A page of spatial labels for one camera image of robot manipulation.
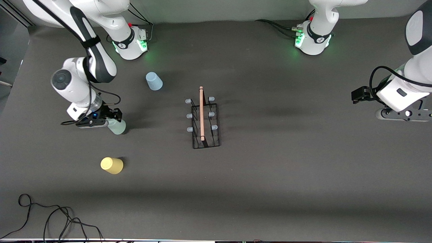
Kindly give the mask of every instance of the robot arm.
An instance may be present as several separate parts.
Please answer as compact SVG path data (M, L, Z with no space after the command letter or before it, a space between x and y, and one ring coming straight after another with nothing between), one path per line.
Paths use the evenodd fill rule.
M411 16L405 29L405 39L413 58L398 69L407 79L425 85L409 83L392 75L378 97L399 112L432 92L432 1L427 1Z
M72 103L67 113L74 121L62 125L75 124L80 128L108 126L113 133L121 134L126 128L121 111L108 108L90 84L90 81L111 82L117 68L84 13L69 0L24 0L24 3L37 17L69 30L87 52L87 57L65 60L62 69L51 77L52 87Z
M114 47L126 60L138 58L148 47L144 29L130 27L121 12L129 8L129 0L70 0L86 16L102 26L113 40Z
M295 44L297 48L308 55L318 55L328 46L331 31L339 20L337 7L357 6L368 0L309 0L315 8L312 21L306 20L297 25L305 29L301 39Z
M431 120L429 110L424 109L426 96L432 92L432 0L425 2L410 17L405 29L405 40L413 57L392 71L378 87L363 86L352 92L354 104L360 101L378 100L386 106L376 112L379 119L421 121ZM420 100L419 107L410 107Z
M88 65L96 82L109 83L114 79L117 74L115 63L97 41L97 35L80 9L69 0L24 0L24 3L38 18L64 26L83 43L90 58L80 65Z

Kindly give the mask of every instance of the gray tabletop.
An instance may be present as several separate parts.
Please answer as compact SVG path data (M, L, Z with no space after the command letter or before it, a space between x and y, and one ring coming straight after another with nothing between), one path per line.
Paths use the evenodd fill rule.
M130 131L120 136L59 125L69 103L50 77L85 53L65 29L30 29L0 120L0 233L24 222L17 199L29 193L71 206L106 238L432 241L432 124L380 121L380 104L350 98L374 67L410 58L406 21L341 20L319 56L261 22L156 25L149 52L133 61L104 40L118 74L97 87L122 97ZM148 88L150 71L161 90ZM186 132L184 100L199 86L219 104L218 148L193 150ZM103 171L104 157L125 168ZM41 237L50 211L34 208L10 237ZM54 217L50 236L63 224Z

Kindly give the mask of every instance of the yellow cup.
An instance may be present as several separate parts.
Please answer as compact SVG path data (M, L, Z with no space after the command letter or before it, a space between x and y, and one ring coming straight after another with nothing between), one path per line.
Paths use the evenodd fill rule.
M101 161L101 168L115 175L123 169L123 161L118 158L106 157Z

